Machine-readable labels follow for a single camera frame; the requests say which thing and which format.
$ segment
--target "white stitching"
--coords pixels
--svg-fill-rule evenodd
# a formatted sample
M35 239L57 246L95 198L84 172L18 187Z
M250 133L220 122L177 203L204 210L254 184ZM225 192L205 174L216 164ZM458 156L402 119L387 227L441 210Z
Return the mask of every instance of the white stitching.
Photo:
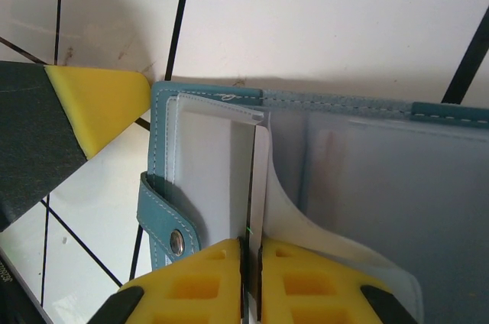
M151 234L151 236L153 236L156 240L158 240L158 242L160 242L160 244L164 247L164 249L167 251L167 253L169 254L169 256L171 256L172 254L170 253L170 251L168 250L168 248L165 246L165 244L158 238L158 236L153 232L153 230L151 230L148 225L146 225L144 222L141 222L141 226L143 226L144 230L146 230L149 234ZM157 259L157 252L156 252L156 242L153 241L154 243L154 258Z
M488 124L489 123L488 120L475 120L475 119L466 119L466 118L455 118L453 116L441 116L441 115L427 115L427 114L423 114L423 113L419 113L419 112L417 112L416 114L414 114L414 116L426 116L426 117L430 117L430 118L448 119L448 120L455 120L457 122L465 122L465 123L470 123L470 122L481 123L481 124Z
M156 178L156 145L158 142L158 99L159 94L156 95L156 104L154 106L154 111L156 112L156 121L154 124L154 147L153 147L153 185L155 184Z
M164 179L167 180L167 174L168 174L168 149L166 145L168 144L168 105L170 104L170 101L176 101L175 99L168 99L167 102L167 113L166 113L166 121L165 121L165 170L164 170ZM168 194L168 185L167 183L164 184L164 192L165 194Z
M192 232L190 232L190 230L183 224L182 221L180 221L178 219L178 217L176 217L176 215L174 213L172 213L167 207L165 207L161 202L159 202L156 198L154 198L154 196L152 196L147 190L146 188L143 189L143 191L147 194L147 196L149 196L150 198L152 198L153 201L155 201L156 204L158 204L161 208L163 208L165 211L167 211L167 213L169 213L170 215L173 216L173 218L180 224L180 226L182 226L182 228L185 229L185 231L187 231L189 233L189 237L190 237L190 245L192 246L192 253L195 252L195 246L193 244L193 237L192 237Z
M157 267L158 266L158 254L156 251L156 241L155 240L153 240L153 246L154 246L154 265Z
M176 135L178 134L178 127L180 126L179 124L179 113L180 110L180 101L176 99L176 117L175 117L175 134L173 135L173 172L171 176L171 183L175 183L175 175L176 175L176 148L178 147L176 144Z
M156 101L158 101L158 98L160 96L161 92L175 92L175 93L191 93L194 95L206 95L206 96L215 96L215 97L222 97L222 93L208 93L208 92L197 92L197 91L185 91L185 90L178 90L178 89L159 89L157 94L156 94ZM392 109L386 109L386 108L376 108L373 106L352 106L352 105L344 105L344 104L337 104L333 102L320 102L320 101L302 101L302 100L289 100L289 99L275 99L273 97L257 97L257 96L236 96L236 99L256 99L256 100L272 100L272 101L281 101L281 102L297 102L301 104L314 104L314 105L329 105L329 106L340 106L342 108L347 108L347 109L369 109L369 110L383 110L386 112L399 112L401 114L406 114L409 112L405 112L403 110L392 110Z
M202 97L194 97L194 98L192 98L192 100L199 101L199 102L204 102L204 103L208 103ZM214 104L214 106L218 106L219 108L223 108L223 109L229 110L230 112L237 112L238 114L252 115L252 111L249 111L247 109L246 110L238 109L238 108L233 107L233 106L228 105L228 104L218 103L218 104Z

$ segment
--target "yellow foam pad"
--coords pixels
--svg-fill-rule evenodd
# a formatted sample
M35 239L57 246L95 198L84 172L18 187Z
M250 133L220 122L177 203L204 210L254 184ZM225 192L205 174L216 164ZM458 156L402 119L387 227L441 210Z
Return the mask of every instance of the yellow foam pad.
M262 324L382 324L360 291L379 280L279 241L262 256Z
M146 78L135 72L45 66L88 159L150 108Z
M239 324L239 241L210 246L121 287L144 289L127 324Z

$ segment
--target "wallet flap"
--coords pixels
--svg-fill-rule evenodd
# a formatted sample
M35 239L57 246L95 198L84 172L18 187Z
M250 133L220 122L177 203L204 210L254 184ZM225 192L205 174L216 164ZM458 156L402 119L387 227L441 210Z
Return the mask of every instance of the wallet flap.
M137 218L141 227L154 240L154 243L157 241L170 259L184 258L200 250L199 236L196 234L193 223L151 188L147 181L147 173L141 174ZM187 241L189 245L188 247L183 246L182 254L175 254L170 246L170 236L175 231L178 231L183 241Z

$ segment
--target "yellow clamp jaw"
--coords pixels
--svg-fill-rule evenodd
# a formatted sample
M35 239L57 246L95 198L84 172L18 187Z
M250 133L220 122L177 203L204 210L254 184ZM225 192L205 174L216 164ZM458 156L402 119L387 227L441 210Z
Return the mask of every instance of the yellow clamp jaw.
M328 258L264 239L261 262L262 324L416 324L382 282ZM221 241L128 282L89 324L239 324L240 268L239 240Z

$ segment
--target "teal leather strap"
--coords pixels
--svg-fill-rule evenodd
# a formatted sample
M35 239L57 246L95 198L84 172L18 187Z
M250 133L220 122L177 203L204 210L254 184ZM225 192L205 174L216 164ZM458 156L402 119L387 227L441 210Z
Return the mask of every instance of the teal leather strap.
M174 206L160 196L141 174L139 184L138 221L152 239L155 267L164 265L164 253L171 261L187 257L200 250L199 236L193 224ZM175 255L170 247L171 233L178 230L183 236L183 253Z

